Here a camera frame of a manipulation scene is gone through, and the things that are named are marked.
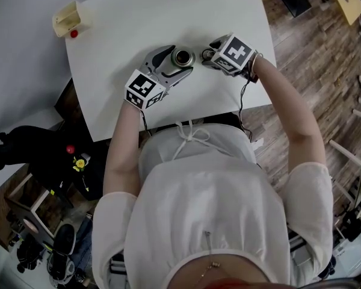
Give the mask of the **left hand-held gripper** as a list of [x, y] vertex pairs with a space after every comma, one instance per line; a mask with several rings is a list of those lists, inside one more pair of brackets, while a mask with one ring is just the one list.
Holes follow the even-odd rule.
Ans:
[[125, 84], [125, 100], [146, 110], [160, 102], [167, 90], [189, 76], [193, 67], [181, 69], [171, 75], [157, 73], [156, 69], [175, 49], [175, 45], [162, 46], [150, 51], [139, 69], [135, 69]]

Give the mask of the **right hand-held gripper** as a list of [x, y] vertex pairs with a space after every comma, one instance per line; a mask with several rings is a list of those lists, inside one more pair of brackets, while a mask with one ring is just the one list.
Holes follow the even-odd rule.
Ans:
[[243, 42], [234, 33], [215, 39], [209, 47], [215, 51], [215, 54], [212, 61], [202, 59], [202, 65], [211, 69], [220, 69], [228, 75], [240, 73], [255, 53], [251, 45]]

